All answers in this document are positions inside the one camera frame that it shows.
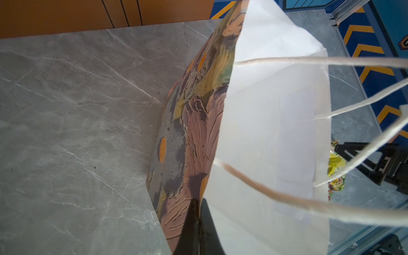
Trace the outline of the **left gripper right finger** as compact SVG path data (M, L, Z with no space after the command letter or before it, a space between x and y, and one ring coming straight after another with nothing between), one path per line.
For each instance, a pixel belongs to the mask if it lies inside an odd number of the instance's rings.
M203 199L201 201L199 220L200 220L200 237L199 237L200 254L225 255L206 199Z

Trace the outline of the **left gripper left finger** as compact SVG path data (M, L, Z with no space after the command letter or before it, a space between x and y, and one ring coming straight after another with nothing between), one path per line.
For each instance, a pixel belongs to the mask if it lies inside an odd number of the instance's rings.
M173 255L199 255L200 254L200 218L199 201L192 199L180 239Z

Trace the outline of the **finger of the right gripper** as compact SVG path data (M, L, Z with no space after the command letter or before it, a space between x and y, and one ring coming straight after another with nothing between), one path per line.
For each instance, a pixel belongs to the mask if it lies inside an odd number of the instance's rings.
M336 145L334 151L345 160L350 161L367 145L367 143L362 142L346 142L344 144ZM379 148L377 152L380 153L380 158L377 162L365 159L363 163L356 167L357 170L378 186L385 182L384 168L388 160L387 145L396 145L396 143L387 143Z

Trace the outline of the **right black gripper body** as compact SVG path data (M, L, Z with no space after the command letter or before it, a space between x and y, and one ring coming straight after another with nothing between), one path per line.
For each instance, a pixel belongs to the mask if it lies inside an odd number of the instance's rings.
M396 144L387 145L387 163L384 181L396 186L396 191L408 194L408 148Z

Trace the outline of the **floral paper bag white handles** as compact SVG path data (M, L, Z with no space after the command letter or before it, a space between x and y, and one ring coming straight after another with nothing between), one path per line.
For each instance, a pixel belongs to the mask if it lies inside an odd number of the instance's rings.
M328 68L405 69L403 58L330 57L275 1L237 1L174 85L147 190L171 253L192 199L207 200L227 255L324 255L329 220L402 227L405 210L328 200L328 185L398 134L408 109L332 175L331 119L375 103L402 80L331 110Z

